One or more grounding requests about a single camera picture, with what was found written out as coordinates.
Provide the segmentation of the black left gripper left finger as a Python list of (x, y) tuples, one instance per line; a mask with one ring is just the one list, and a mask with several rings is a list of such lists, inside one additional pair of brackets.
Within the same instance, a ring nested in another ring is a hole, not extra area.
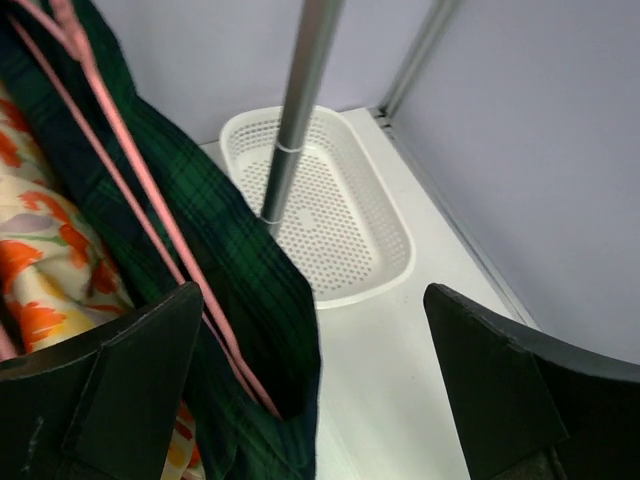
[(1, 364), (4, 479), (158, 479), (201, 325), (200, 288)]

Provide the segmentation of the pink wire hanger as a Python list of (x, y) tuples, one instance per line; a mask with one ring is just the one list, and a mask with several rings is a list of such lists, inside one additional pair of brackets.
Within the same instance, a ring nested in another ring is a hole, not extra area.
[[(275, 403), (270, 398), (266, 389), (262, 386), (247, 362), (244, 360), (239, 343), (228, 319), (226, 318), (212, 288), (199, 267), (195, 256), (190, 250), (155, 180), (152, 178), (147, 164), (139, 152), (119, 109), (105, 85), (94, 58), (89, 38), (76, 16), (73, 3), (70, 1), (52, 1), (50, 3), (53, 11), (52, 15), (48, 15), (41, 7), (35, 5), (31, 1), (19, 1), (17, 4), (31, 17), (33, 17), (34, 20), (36, 20), (45, 30), (47, 30), (73, 59), (80, 63), (86, 80), (96, 97), (97, 103), (109, 122), (132, 170), (167, 231), (169, 239), (182, 260), (187, 272), (191, 276), (192, 280), (199, 285), (202, 291), (205, 305), (210, 312), (208, 316), (203, 317), (206, 326), (211, 330), (214, 337), (222, 347), (234, 375), (245, 389), (246, 393), (254, 401), (262, 403), (276, 418), (280, 418), (281, 414)], [(11, 18), (10, 22), (65, 101), (67, 107), (72, 113), (72, 116), (76, 120), (76, 123), (79, 125), (117, 187), (124, 195), (136, 218), (139, 220), (171, 274), (177, 282), (183, 283), (185, 278), (179, 267), (174, 262), (139, 202), (136, 200), (134, 194), (130, 190), (119, 170), (116, 168), (111, 157), (107, 154), (105, 148), (98, 140), (96, 134), (91, 129), (88, 121), (82, 115), (79, 107), (73, 101), (70, 93), (62, 84), (62, 81), (55, 73), (53, 67), (19, 21), (15, 18)]]

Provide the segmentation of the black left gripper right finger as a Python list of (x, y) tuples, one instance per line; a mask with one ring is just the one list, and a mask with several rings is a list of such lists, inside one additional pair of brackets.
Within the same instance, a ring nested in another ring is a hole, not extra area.
[(639, 367), (433, 283), (425, 313), (473, 479), (636, 479)]

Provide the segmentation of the dark green plaid skirt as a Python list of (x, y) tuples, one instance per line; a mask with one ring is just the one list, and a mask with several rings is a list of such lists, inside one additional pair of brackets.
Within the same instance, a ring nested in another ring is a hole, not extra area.
[[(35, 41), (164, 243), (170, 239), (97, 103), (81, 65), (17, 3), (1, 5), (1, 78), (65, 191), (106, 242), (136, 300), (175, 278), (39, 62)], [(210, 479), (312, 479), (321, 354), (312, 290), (239, 190), (180, 128), (137, 93), (120, 45), (89, 1), (70, 1), (100, 74), (228, 319), (244, 360), (281, 414), (246, 393), (204, 324), (185, 399)]]

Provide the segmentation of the orange floral skirt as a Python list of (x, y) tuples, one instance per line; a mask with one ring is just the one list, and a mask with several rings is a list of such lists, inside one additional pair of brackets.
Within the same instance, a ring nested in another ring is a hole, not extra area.
[[(142, 308), (134, 307), (103, 242), (64, 197), (22, 113), (3, 93), (1, 364)], [(158, 479), (204, 475), (195, 419), (181, 398)]]

